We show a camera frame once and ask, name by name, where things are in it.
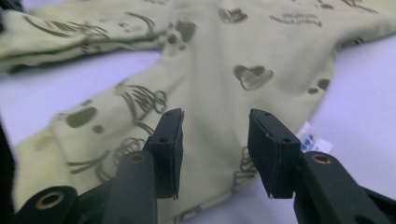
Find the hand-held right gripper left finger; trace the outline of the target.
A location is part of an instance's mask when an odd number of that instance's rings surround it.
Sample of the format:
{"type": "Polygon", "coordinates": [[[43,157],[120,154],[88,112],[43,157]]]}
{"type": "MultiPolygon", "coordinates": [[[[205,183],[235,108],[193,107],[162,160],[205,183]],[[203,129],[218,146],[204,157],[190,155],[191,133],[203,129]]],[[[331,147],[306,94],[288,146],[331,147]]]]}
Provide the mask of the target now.
{"type": "Polygon", "coordinates": [[[158,199],[178,198],[184,152],[183,120],[184,111],[181,108],[163,113],[153,135],[148,140],[148,152],[154,159],[158,199]]]}

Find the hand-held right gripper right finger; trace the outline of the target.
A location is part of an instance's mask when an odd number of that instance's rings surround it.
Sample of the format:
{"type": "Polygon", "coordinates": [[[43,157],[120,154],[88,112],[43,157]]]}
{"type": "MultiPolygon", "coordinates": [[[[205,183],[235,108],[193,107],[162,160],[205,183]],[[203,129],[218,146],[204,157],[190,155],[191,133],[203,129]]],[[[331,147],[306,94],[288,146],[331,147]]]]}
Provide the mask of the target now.
{"type": "Polygon", "coordinates": [[[259,109],[250,110],[248,154],[269,197],[292,197],[291,180],[300,146],[300,140],[273,114],[259,109]]]}

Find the green printed baby pants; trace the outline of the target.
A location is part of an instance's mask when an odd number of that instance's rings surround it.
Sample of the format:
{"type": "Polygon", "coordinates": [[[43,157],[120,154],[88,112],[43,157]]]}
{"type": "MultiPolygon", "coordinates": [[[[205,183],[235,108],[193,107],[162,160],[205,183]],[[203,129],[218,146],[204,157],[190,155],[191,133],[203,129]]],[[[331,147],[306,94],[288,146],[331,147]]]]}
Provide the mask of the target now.
{"type": "Polygon", "coordinates": [[[18,145],[15,207],[52,186],[82,193],[106,182],[122,154],[141,149],[161,115],[180,108],[179,197],[159,203],[160,224],[177,224],[255,177],[248,112],[300,130],[337,50],[396,33],[396,0],[64,0],[3,20],[1,72],[116,49],[161,53],[18,145]]]}

